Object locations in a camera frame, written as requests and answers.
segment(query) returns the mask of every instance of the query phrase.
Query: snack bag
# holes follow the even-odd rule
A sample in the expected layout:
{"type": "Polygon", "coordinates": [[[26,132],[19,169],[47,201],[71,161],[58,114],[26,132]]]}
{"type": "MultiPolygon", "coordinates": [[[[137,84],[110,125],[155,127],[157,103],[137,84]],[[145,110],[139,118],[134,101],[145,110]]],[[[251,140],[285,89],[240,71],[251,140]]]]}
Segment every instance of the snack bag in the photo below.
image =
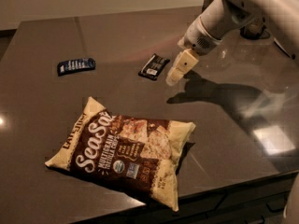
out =
{"type": "Polygon", "coordinates": [[[194,128],[192,122],[112,116],[90,97],[66,142],[46,165],[113,189],[148,194],[177,211],[176,170],[194,128]]]}

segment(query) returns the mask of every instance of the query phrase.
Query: bag of chips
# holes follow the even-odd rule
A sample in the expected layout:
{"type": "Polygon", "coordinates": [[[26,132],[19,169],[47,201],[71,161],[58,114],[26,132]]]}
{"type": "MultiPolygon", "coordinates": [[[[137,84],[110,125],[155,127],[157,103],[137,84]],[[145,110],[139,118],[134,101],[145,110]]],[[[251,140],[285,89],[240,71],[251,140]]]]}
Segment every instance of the bag of chips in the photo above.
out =
{"type": "Polygon", "coordinates": [[[176,170],[194,128],[192,122],[113,116],[90,97],[46,165],[112,189],[148,194],[177,211],[176,170]]]}

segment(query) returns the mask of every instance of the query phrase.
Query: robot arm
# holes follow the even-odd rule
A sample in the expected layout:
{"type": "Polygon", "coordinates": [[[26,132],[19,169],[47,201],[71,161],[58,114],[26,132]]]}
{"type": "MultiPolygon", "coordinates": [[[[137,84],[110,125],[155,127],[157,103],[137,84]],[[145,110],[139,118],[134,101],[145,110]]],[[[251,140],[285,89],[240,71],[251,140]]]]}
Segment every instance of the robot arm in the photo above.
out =
{"type": "Polygon", "coordinates": [[[225,35],[261,18],[285,52],[299,63],[298,0],[214,0],[191,24],[178,45],[177,56],[166,82],[176,84],[199,61],[217,47],[225,35]]]}

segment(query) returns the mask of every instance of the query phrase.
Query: black object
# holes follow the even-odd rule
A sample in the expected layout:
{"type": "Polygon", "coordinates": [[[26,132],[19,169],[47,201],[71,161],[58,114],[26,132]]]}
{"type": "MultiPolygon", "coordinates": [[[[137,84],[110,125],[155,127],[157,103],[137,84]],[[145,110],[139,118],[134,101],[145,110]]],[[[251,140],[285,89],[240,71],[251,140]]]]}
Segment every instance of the black object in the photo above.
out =
{"type": "Polygon", "coordinates": [[[95,69],[95,60],[93,58],[82,58],[60,62],[57,65],[58,76],[72,74],[81,71],[95,69]]]}
{"type": "Polygon", "coordinates": [[[158,76],[169,62],[169,59],[163,58],[154,53],[138,74],[141,77],[157,80],[158,76]]]}

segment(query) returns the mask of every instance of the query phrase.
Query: bright light spot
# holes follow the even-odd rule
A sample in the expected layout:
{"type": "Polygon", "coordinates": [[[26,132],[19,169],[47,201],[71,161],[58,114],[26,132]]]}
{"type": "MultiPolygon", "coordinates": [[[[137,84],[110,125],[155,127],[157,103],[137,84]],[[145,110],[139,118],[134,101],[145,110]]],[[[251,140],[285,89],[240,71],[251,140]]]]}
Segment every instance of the bright light spot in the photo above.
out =
{"type": "Polygon", "coordinates": [[[296,149],[292,141],[277,125],[253,132],[269,155],[276,155],[296,149]]]}

